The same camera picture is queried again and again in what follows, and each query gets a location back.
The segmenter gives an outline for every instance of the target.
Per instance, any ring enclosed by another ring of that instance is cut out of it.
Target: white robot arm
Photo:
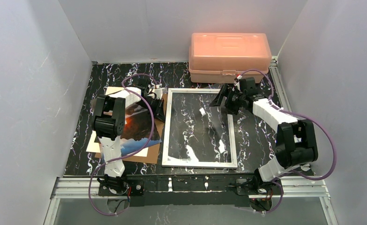
[[[224,106],[229,114],[237,114],[243,107],[263,119],[276,132],[275,157],[254,172],[254,189],[270,185],[284,173],[318,158],[313,123],[298,120],[271,106],[267,98],[257,93],[254,78],[238,80],[235,85],[224,84],[210,106],[220,106],[224,97]]]
[[[127,87],[127,89],[143,96],[152,108],[156,119],[164,121],[164,111],[162,110],[163,88],[156,86],[150,92],[150,82],[141,80],[139,86]],[[96,98],[94,105],[94,117],[92,120],[92,129],[97,133],[101,143],[100,152],[105,162],[122,156],[120,146],[120,136],[125,124],[125,109],[132,104],[144,105],[141,98],[126,90],[113,93],[109,96],[101,95]],[[105,175],[109,177],[121,177],[124,173],[124,164],[122,160],[116,160],[107,163],[105,166]]]

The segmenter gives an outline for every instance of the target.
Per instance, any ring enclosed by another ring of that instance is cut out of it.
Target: marble pattern
[[[172,93],[168,161],[231,163],[228,116],[211,93]]]
[[[93,169],[100,165],[100,159],[94,153],[86,152],[86,146],[92,133],[92,112],[90,100],[103,94],[108,86],[121,87],[121,81],[136,73],[148,73],[166,88],[220,88],[220,84],[192,83],[187,62],[179,63],[140,63],[140,64],[98,64],[92,68],[83,106],[80,112],[77,128],[70,154],[65,168],[65,175],[90,175]],[[266,79],[257,88],[269,95],[271,88]],[[280,105],[277,94],[273,101]],[[162,144],[157,164],[124,162],[128,174],[180,174],[180,173],[244,173],[253,172],[264,165],[273,156],[272,147],[275,143],[274,131],[260,118],[249,112],[240,111],[233,116],[235,125],[235,140],[237,149],[238,169],[194,169],[169,168],[161,166]]]

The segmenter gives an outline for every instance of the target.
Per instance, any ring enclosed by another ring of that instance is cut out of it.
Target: orange plastic box
[[[189,72],[196,83],[233,83],[248,69],[269,70],[272,54],[267,36],[258,33],[194,33],[189,48]],[[249,72],[257,83],[263,76]]]

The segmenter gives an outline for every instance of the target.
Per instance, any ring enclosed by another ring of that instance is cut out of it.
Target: white wall
[[[367,224],[367,1],[309,1],[278,59],[293,110],[315,117],[336,141],[326,183],[339,224]],[[322,175],[331,148],[318,134],[313,168]]]
[[[187,61],[194,32],[266,33],[277,55],[306,0],[59,0],[92,61]]]
[[[0,224],[43,224],[90,71],[57,0],[0,0]]]

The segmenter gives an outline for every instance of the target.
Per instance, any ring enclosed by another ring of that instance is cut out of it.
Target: white picture frame
[[[171,110],[174,93],[207,93],[217,95],[220,89],[192,89],[192,88],[169,88],[167,98],[166,123],[164,127],[162,166],[166,167],[195,167],[195,168],[237,168],[237,153],[235,134],[233,128],[233,116],[228,116],[229,146],[231,162],[199,162],[187,159],[175,159],[169,157],[169,139],[171,128]]]

